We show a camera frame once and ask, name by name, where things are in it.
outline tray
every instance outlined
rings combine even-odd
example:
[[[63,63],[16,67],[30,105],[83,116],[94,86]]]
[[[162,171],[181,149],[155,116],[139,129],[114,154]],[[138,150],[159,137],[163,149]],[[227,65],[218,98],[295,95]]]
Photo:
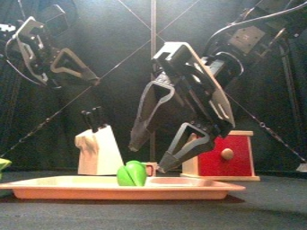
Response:
[[[119,186],[115,176],[54,176],[0,184],[19,199],[225,199],[243,186],[185,177],[148,177],[144,187]]]

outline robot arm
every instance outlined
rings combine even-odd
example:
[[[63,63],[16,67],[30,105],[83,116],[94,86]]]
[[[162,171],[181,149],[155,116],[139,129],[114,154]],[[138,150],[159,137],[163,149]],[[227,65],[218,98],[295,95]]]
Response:
[[[167,172],[210,151],[215,138],[226,137],[235,124],[225,92],[191,46],[167,42],[154,61],[163,73],[143,93],[130,148],[136,151],[168,119],[181,119],[183,125],[159,163],[159,170]],[[194,133],[199,138],[186,144]]]
[[[6,57],[23,58],[35,83],[47,86],[98,84],[100,79],[68,48],[55,46],[54,35],[67,29],[66,12],[52,5],[46,12],[52,16],[46,24],[34,17],[19,25],[0,24],[0,35],[7,40]]]
[[[183,123],[159,162],[160,172],[210,151],[215,138],[229,135],[235,123],[222,88],[279,41],[299,36],[307,25],[306,6],[302,1],[259,1],[213,36],[202,59],[187,43],[164,44],[154,57],[162,74],[143,92],[130,142],[130,149],[138,151],[162,124],[173,119]],[[190,141],[193,134],[198,138]]]

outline knife block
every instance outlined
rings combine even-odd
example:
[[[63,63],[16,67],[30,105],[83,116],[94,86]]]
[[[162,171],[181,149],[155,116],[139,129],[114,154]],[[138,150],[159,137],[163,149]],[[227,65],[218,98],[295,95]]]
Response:
[[[112,127],[107,125],[96,133],[87,130],[75,138],[80,149],[78,174],[115,175],[124,165],[115,141]]]

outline black backdrop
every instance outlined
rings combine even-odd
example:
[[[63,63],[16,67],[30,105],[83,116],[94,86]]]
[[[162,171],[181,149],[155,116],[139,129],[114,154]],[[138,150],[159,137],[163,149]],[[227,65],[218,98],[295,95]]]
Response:
[[[2,19],[11,22],[22,17],[18,1],[7,1],[2,7]],[[58,36],[60,47],[71,48],[91,70],[103,77],[102,84],[84,93],[54,117],[44,128],[20,144],[6,158],[14,161],[14,167],[23,169],[78,168],[79,150],[75,147],[75,135],[87,129],[80,117],[82,110],[102,105],[124,161],[148,160],[148,144],[138,153],[128,150],[130,130],[136,118],[136,109],[151,72],[151,1],[150,0],[88,0],[80,1],[23,1],[27,16],[40,19],[40,11],[50,4],[59,4],[70,22],[70,29]],[[233,22],[251,1],[237,0],[159,0],[156,5],[156,48],[164,41],[186,41],[201,55],[210,36]],[[306,39],[294,44],[297,75],[295,86],[301,89],[301,113],[306,122]],[[2,92],[16,83],[3,79],[19,79],[2,62]],[[290,103],[290,92],[279,56],[269,56],[255,70],[234,84],[227,91],[246,109],[271,127],[295,150],[303,152],[306,139],[297,127]],[[22,80],[18,96],[2,100],[2,151],[4,152],[47,118],[50,118],[87,86],[70,85],[60,90],[38,87]],[[14,116],[7,112],[7,105]],[[237,129],[254,131],[254,162],[258,170],[294,170],[299,165],[298,157],[265,132],[245,111],[234,105]],[[164,127],[156,134],[156,160],[160,159],[174,138],[177,128]]]

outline green object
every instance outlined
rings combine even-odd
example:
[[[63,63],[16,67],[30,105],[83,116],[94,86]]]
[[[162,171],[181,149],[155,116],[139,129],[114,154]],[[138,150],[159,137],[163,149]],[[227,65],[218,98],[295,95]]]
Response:
[[[147,166],[139,161],[130,161],[118,170],[118,183],[120,186],[144,186],[147,182]]]
[[[12,162],[7,159],[0,158],[0,180],[3,178],[3,170],[12,164]]]

